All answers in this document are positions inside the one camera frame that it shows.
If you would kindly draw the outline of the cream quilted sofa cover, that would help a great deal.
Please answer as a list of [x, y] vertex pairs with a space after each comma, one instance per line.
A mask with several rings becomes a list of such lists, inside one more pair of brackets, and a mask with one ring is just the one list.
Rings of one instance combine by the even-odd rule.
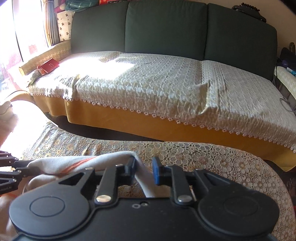
[[20, 71], [32, 77], [49, 59], [59, 66], [31, 82], [37, 106], [74, 124], [162, 141], [228, 146], [295, 167], [295, 115], [267, 79], [210, 60], [99, 51], [72, 54], [62, 42]]

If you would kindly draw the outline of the dark green sofa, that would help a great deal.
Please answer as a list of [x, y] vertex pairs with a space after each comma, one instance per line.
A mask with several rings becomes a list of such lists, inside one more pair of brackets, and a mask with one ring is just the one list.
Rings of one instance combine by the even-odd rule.
[[217, 4], [122, 1], [76, 12], [73, 53], [120, 51], [224, 63], [272, 80], [276, 29]]

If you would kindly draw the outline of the striped curtain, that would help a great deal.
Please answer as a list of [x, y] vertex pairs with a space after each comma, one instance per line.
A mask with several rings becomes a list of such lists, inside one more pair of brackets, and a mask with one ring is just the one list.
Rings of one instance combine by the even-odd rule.
[[44, 30], [49, 46], [54, 46], [60, 42], [58, 23], [54, 12], [54, 1], [43, 1]]

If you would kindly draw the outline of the cream patterned cushion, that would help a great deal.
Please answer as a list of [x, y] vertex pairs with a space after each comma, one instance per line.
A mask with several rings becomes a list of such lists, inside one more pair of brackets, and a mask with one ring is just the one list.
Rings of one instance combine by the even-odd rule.
[[71, 28], [74, 14], [74, 11], [62, 11], [57, 13], [60, 42], [71, 39]]

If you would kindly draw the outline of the floral lace table cover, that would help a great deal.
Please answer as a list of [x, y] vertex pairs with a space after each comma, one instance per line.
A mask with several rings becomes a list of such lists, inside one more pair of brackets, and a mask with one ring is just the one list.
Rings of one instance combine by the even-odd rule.
[[273, 235], [278, 240], [295, 240], [295, 214], [286, 186], [269, 164], [241, 150], [187, 142], [96, 140], [69, 133], [50, 122], [31, 130], [26, 126], [15, 128], [1, 149], [23, 160], [50, 161], [44, 168], [45, 175], [25, 178], [18, 190], [1, 196], [1, 240], [12, 240], [16, 236], [8, 208], [17, 196], [55, 180], [56, 174], [76, 171], [89, 164], [104, 168], [106, 162], [97, 162], [94, 157], [119, 151], [135, 152], [147, 168], [152, 166], [152, 157], [157, 156], [164, 164], [179, 165], [186, 171], [205, 168], [269, 195], [280, 209]]

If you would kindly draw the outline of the green plaid cloth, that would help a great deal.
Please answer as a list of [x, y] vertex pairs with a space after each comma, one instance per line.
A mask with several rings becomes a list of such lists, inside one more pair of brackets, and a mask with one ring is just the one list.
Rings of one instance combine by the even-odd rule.
[[98, 0], [66, 0], [65, 10], [67, 11], [83, 11], [87, 8], [97, 6]]

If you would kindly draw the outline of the side table with cream cloth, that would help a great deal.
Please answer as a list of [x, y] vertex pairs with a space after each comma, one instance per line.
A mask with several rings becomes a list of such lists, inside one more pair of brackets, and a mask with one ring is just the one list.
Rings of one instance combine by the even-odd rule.
[[296, 98], [295, 95], [295, 76], [289, 73], [285, 68], [281, 66], [276, 66], [274, 70], [274, 75], [278, 82], [278, 90], [285, 96], [289, 97], [291, 95]]

